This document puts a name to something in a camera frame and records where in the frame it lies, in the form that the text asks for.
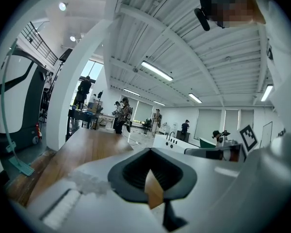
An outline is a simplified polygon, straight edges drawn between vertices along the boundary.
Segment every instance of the wooden table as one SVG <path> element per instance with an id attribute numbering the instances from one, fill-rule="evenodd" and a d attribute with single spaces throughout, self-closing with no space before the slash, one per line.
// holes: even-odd
<path id="1" fill-rule="evenodd" d="M 82 164 L 132 150 L 122 135 L 78 129 L 51 159 L 35 185 L 28 204 Z M 145 192 L 149 195 L 150 208 L 162 203 L 163 190 L 151 171 L 146 178 Z"/>

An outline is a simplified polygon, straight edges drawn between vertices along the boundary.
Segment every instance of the teal cable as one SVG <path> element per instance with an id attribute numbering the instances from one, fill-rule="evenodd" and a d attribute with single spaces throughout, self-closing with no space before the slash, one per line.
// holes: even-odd
<path id="1" fill-rule="evenodd" d="M 10 63 L 10 59 L 11 59 L 11 56 L 12 56 L 12 53 L 13 53 L 15 47 L 16 47 L 16 42 L 17 42 L 17 39 L 15 39 L 15 41 L 12 44 L 11 49 L 10 49 L 10 51 L 8 53 L 9 56 L 8 56 L 8 59 L 7 59 L 7 62 L 6 62 L 6 66 L 5 66 L 4 72 L 3 72 L 2 84 L 1 84 L 1 112 L 2 112 L 2 119 L 3 119 L 3 125 L 4 125 L 4 130 L 5 130 L 5 133 L 6 133 L 6 137 L 8 139 L 10 148 L 12 149 L 13 154 L 14 154 L 17 162 L 18 162 L 18 158 L 17 158 L 17 156 L 15 154 L 14 146 L 12 144 L 12 140 L 11 140 L 10 133 L 9 133 L 9 130 L 8 130 L 8 125 L 6 123 L 5 109 L 4 109 L 4 91 L 5 91 L 6 71 L 8 69 L 8 66 L 9 66 L 9 63 Z"/>

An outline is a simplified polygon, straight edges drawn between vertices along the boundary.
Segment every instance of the ceiling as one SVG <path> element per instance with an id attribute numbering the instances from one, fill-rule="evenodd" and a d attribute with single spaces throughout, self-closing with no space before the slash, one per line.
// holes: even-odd
<path id="1" fill-rule="evenodd" d="M 47 9 L 63 33 L 63 47 L 73 48 L 104 18 L 106 0 L 64 0 Z M 199 0 L 120 0 L 119 22 L 111 34 L 110 85 L 141 94 L 166 106 L 261 106 L 260 96 L 272 77 L 267 71 L 263 26 L 203 30 L 194 15 Z M 94 55 L 103 55 L 100 46 Z M 171 82 L 141 66 L 146 60 L 173 77 Z M 202 104 L 189 96 L 194 93 Z"/>

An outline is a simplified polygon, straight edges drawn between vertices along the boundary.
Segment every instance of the ceiling light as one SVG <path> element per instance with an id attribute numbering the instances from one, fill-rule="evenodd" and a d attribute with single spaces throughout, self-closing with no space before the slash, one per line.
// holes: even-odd
<path id="1" fill-rule="evenodd" d="M 63 3 L 63 2 L 61 2 L 61 3 L 58 5 L 58 7 L 59 7 L 59 9 L 60 9 L 61 11 L 65 11 L 65 10 L 66 10 L 66 4 Z"/>
<path id="2" fill-rule="evenodd" d="M 163 71 L 159 70 L 158 68 L 154 67 L 153 65 L 149 64 L 146 61 L 142 61 L 141 65 L 144 66 L 145 68 L 148 68 L 152 72 L 155 72 L 156 74 L 162 76 L 163 78 L 167 79 L 168 81 L 173 80 L 173 78 L 170 77 L 168 74 L 164 73 Z"/>
<path id="3" fill-rule="evenodd" d="M 263 97 L 262 97 L 262 99 L 261 99 L 262 102 L 264 102 L 264 101 L 267 99 L 267 97 L 268 97 L 268 95 L 270 94 L 270 92 L 272 91 L 273 87 L 274 87 L 273 85 L 268 85 L 268 86 L 266 87 L 266 90 L 265 90 L 265 92 L 264 92 L 264 95 L 263 95 Z"/>
<path id="4" fill-rule="evenodd" d="M 195 96 L 193 93 L 190 93 L 189 96 L 190 96 L 192 99 L 194 99 L 196 102 L 198 102 L 198 103 L 202 103 L 202 101 L 199 100 L 198 97 Z"/>
<path id="5" fill-rule="evenodd" d="M 132 93 L 132 94 L 134 94 L 134 95 L 136 95 L 136 96 L 140 96 L 140 94 L 135 93 L 135 92 L 133 92 L 133 91 L 129 91 L 129 90 L 127 90 L 127 89 L 124 89 L 124 91 L 127 91 L 127 92 L 129 92 L 129 93 Z"/>
<path id="6" fill-rule="evenodd" d="M 160 105 L 162 105 L 162 106 L 165 106 L 165 104 L 163 104 L 163 103 L 159 103 L 159 102 L 156 102 L 156 101 L 153 101 L 154 103 L 158 103 L 158 104 L 160 104 Z"/>

